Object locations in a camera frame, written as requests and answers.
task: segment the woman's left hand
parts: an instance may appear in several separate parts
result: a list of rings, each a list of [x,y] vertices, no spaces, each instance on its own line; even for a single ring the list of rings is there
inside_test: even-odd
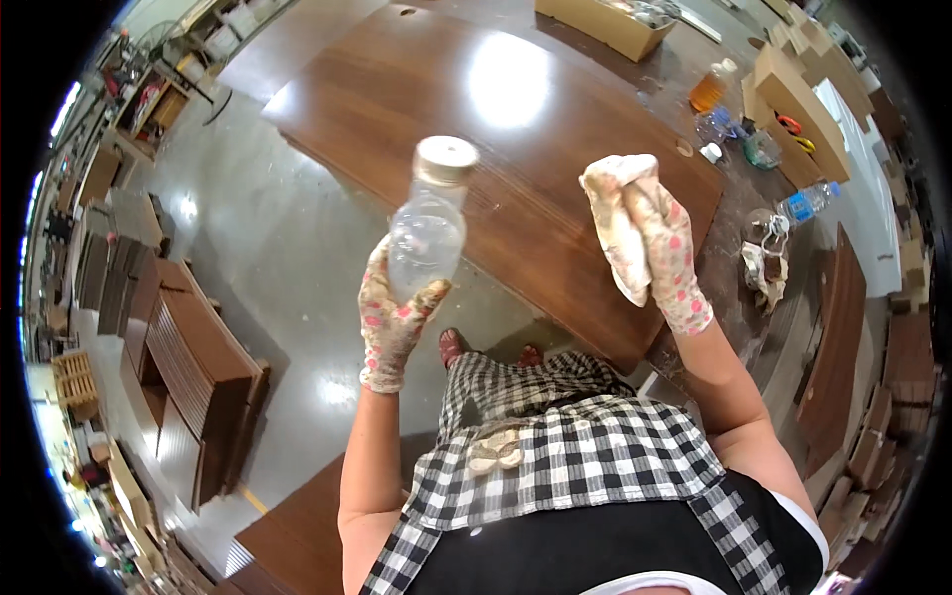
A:
[[[448,279],[438,279],[417,291],[406,304],[394,302],[387,278],[389,243],[388,234],[370,254],[357,298],[361,335],[367,344],[360,382],[381,394],[395,393],[403,387],[407,358],[420,340],[426,320],[450,288]]]

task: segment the wooden pallet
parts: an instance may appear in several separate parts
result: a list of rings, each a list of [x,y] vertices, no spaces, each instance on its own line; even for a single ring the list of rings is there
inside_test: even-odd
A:
[[[50,360],[56,396],[62,408],[82,405],[99,398],[85,351],[73,351]]]

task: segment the black and white checkered fabric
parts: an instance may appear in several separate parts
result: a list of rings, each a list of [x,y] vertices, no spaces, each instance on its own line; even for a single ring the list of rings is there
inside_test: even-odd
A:
[[[468,448],[481,428],[462,424],[467,401],[483,424],[517,426],[518,467],[476,477],[468,471]],[[744,593],[788,592],[773,547],[685,411],[637,399],[609,366],[582,353],[523,368],[466,353],[449,372],[437,446],[417,461],[400,521],[361,592],[403,593],[443,531],[539,510],[652,500],[690,505]]]

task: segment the small white cap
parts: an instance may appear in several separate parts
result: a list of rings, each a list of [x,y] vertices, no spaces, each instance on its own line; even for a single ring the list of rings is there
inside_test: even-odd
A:
[[[438,186],[464,186],[479,151],[462,138],[428,136],[413,153],[413,176]]]
[[[707,161],[717,163],[723,153],[721,153],[721,148],[717,146],[717,143],[708,143],[705,147],[701,147],[701,155],[706,157]]]

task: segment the orange liquid bottle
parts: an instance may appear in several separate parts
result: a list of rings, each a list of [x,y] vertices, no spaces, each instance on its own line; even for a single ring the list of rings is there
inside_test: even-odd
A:
[[[723,62],[711,65],[711,70],[704,75],[701,82],[691,90],[687,100],[691,107],[697,111],[708,111],[717,105],[727,85],[733,79],[731,76],[737,70],[737,65],[730,58],[725,58]]]

